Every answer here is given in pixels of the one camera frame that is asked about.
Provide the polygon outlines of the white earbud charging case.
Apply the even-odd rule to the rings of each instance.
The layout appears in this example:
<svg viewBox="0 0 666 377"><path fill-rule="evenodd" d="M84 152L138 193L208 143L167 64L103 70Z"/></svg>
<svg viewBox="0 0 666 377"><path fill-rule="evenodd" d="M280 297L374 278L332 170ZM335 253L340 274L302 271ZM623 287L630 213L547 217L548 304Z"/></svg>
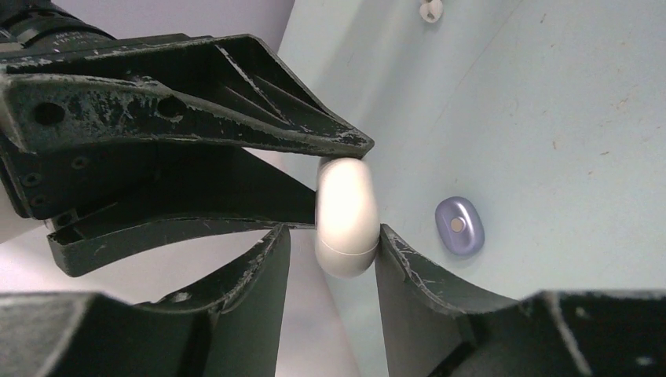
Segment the white earbud charging case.
<svg viewBox="0 0 666 377"><path fill-rule="evenodd" d="M371 170L353 158L333 159L317 177L315 254L327 274L364 273L379 247L380 221Z"/></svg>

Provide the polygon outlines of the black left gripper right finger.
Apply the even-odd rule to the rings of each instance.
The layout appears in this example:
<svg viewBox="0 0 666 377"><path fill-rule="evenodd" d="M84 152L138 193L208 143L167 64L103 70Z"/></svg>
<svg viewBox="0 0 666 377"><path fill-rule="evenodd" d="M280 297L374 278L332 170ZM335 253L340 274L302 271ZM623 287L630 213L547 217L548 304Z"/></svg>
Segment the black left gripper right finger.
<svg viewBox="0 0 666 377"><path fill-rule="evenodd" d="M513 300L450 273L388 225L375 261L392 376L662 376L665 293Z"/></svg>

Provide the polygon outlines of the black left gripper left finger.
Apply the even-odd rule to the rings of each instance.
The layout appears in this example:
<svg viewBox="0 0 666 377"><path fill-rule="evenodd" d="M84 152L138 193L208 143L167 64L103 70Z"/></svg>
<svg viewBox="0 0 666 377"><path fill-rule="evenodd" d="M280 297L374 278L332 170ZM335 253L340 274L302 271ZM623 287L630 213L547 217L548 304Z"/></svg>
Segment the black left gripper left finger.
<svg viewBox="0 0 666 377"><path fill-rule="evenodd" d="M272 376L291 238L249 251L158 302L95 292L1 297L4 376Z"/></svg>

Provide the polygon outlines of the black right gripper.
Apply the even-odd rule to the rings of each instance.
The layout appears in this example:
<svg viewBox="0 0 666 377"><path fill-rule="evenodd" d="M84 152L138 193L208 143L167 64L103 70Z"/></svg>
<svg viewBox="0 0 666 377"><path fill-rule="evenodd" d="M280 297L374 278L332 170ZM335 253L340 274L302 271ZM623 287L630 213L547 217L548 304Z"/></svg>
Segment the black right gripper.
<svg viewBox="0 0 666 377"><path fill-rule="evenodd" d="M14 210L46 220L122 196L48 235L69 276L185 240L314 226L311 188L226 145L360 158L374 144L252 35L116 40L50 1L4 1L1 43Z"/></svg>

